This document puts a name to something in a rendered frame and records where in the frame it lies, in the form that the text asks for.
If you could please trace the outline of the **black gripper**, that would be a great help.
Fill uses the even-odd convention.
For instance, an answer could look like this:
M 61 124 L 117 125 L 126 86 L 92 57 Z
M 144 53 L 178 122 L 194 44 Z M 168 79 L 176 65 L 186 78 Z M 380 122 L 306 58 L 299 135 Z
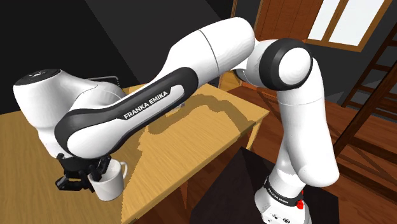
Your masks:
M 83 178 L 79 181 L 70 181 L 66 176 L 59 178 L 55 182 L 55 185 L 59 190 L 90 190 L 94 193 L 94 188 L 88 179 L 100 181 L 108 169 L 111 156 L 104 156 L 96 159 L 84 159 L 78 157 L 66 158 L 63 153 L 59 153 L 57 155 L 57 160 L 67 172 L 83 171 L 84 174 L 88 175 L 88 178 Z

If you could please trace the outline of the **white cup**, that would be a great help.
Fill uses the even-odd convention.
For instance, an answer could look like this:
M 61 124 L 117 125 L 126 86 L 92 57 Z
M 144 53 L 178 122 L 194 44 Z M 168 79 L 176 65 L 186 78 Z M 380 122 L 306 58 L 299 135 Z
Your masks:
M 92 174 L 88 175 L 88 180 L 100 200 L 111 201 L 122 194 L 127 173 L 128 164 L 126 162 L 111 159 L 107 171 L 100 180 L 95 181 Z

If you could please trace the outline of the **light wooden table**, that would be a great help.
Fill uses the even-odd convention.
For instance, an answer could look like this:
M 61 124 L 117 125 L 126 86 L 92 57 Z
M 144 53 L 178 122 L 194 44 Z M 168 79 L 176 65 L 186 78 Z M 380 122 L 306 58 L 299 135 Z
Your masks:
M 0 224 L 129 224 L 238 139 L 254 140 L 267 110 L 211 85 L 135 133 L 113 158 L 128 164 L 125 189 L 103 202 L 60 191 L 63 170 L 23 113 L 0 115 Z

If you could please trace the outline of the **dark robot stand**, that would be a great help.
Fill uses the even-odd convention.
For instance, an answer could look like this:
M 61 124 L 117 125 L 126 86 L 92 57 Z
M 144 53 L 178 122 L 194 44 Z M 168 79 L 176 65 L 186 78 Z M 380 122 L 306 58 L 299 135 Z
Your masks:
M 254 193 L 263 185 L 274 164 L 241 147 L 208 191 L 193 208 L 190 224 L 265 224 L 254 203 Z M 340 224 L 338 197 L 306 186 L 312 224 Z

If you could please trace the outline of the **brown wooden door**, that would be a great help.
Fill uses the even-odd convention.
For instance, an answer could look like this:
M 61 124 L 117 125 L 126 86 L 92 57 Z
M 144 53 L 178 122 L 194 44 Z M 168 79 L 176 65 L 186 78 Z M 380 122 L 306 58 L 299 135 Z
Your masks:
M 323 0 L 261 0 L 254 25 L 258 41 L 307 40 Z

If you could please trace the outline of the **wood-framed window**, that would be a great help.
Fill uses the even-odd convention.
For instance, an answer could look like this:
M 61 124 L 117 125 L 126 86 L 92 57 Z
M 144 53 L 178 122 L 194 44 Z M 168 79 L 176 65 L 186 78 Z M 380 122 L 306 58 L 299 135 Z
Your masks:
M 307 42 L 361 52 L 393 0 L 323 0 Z

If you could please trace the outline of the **dark wooden ladder frame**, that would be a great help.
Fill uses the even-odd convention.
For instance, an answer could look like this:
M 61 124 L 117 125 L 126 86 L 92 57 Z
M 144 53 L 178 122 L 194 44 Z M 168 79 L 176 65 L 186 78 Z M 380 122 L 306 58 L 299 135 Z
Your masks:
M 379 65 L 377 63 L 380 56 L 384 53 L 387 47 L 397 47 L 397 40 L 393 39 L 396 34 L 397 23 L 395 23 L 394 27 L 391 29 L 391 32 L 387 35 L 383 44 L 377 50 L 377 53 L 373 56 L 373 59 L 370 61 L 369 65 L 364 70 L 363 74 L 360 76 L 359 80 L 356 82 L 345 101 L 342 103 L 343 108 L 350 105 L 358 108 L 359 111 L 356 113 L 350 124 L 346 127 L 346 129 L 333 145 L 336 156 L 339 156 L 342 150 L 348 144 L 351 144 L 377 157 L 388 158 L 389 160 L 392 160 L 394 157 L 396 157 L 395 153 L 391 153 L 390 151 L 387 151 L 379 146 L 354 137 L 357 131 L 368 120 L 374 111 L 377 111 L 381 116 L 386 116 L 388 118 L 397 120 L 397 94 L 390 93 L 390 90 L 397 83 L 397 61 L 395 61 L 391 67 Z M 385 77 L 383 77 L 376 88 L 366 87 L 363 85 L 363 82 L 372 70 L 386 72 Z M 370 94 L 369 98 L 364 104 L 358 104 L 352 101 L 353 96 L 358 90 L 362 90 Z

